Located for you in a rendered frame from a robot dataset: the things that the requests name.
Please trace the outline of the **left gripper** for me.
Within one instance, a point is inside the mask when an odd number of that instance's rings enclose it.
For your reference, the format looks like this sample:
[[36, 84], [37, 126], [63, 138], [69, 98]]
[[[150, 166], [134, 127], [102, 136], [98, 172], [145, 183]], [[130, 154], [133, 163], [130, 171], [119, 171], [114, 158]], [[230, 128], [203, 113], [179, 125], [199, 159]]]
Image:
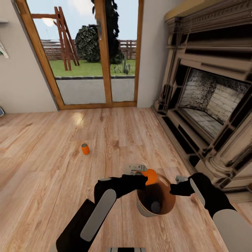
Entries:
[[146, 189], [145, 183], [147, 182], [148, 177], [143, 175], [122, 175], [122, 178], [128, 182], [128, 193], [134, 190], [144, 191]]

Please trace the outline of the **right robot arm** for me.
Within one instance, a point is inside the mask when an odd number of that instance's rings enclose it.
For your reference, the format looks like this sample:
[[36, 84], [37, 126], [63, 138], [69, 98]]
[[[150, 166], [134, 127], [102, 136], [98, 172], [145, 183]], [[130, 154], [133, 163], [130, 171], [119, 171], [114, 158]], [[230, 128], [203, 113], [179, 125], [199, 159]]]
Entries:
[[191, 196], [196, 193], [216, 225], [229, 252], [252, 252], [252, 227], [230, 204], [224, 192], [219, 191], [203, 173], [190, 177], [177, 175], [177, 184], [171, 184], [171, 193]]

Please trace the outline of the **can of soda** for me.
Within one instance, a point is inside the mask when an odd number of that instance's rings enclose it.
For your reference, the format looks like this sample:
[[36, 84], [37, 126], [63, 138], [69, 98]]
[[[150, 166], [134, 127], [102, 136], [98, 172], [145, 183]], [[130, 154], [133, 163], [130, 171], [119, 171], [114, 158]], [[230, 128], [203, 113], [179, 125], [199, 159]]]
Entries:
[[83, 150], [83, 154], [88, 155], [90, 153], [90, 149], [86, 143], [82, 144], [81, 148]]
[[153, 213], [158, 213], [161, 210], [160, 203], [151, 195], [145, 196], [145, 205], [150, 209]]
[[149, 186], [150, 184], [154, 184], [157, 181], [157, 172], [154, 170], [147, 170], [146, 172], [134, 172], [136, 175], [143, 175], [145, 177], [148, 177], [147, 182], [145, 183], [145, 187]]

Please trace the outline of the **trash can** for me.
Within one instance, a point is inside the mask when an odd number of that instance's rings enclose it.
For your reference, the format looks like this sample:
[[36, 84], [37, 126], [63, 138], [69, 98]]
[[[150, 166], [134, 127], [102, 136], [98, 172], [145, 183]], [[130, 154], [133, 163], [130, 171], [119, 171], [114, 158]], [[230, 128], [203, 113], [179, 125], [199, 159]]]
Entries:
[[[154, 216], [162, 216], [170, 213], [176, 203], [176, 195], [173, 195], [171, 191], [171, 183], [170, 181], [164, 177], [162, 174], [157, 174], [157, 181], [154, 184], [150, 184], [146, 186], [144, 191], [136, 190], [136, 205], [139, 213], [144, 217], [154, 217]], [[163, 178], [167, 183], [166, 186], [159, 178]], [[150, 209], [145, 205], [145, 196], [151, 195], [154, 197], [161, 206], [160, 212], [153, 213]]]

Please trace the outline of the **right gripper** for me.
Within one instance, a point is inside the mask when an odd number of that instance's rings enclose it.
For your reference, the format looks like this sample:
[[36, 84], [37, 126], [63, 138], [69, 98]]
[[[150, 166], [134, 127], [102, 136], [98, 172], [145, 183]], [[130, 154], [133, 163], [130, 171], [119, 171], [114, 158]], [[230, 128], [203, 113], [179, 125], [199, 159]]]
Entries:
[[171, 193], [173, 195], [177, 195], [177, 196], [191, 196], [190, 193], [188, 193], [185, 188], [184, 188], [184, 182], [181, 182], [179, 184], [171, 184]]

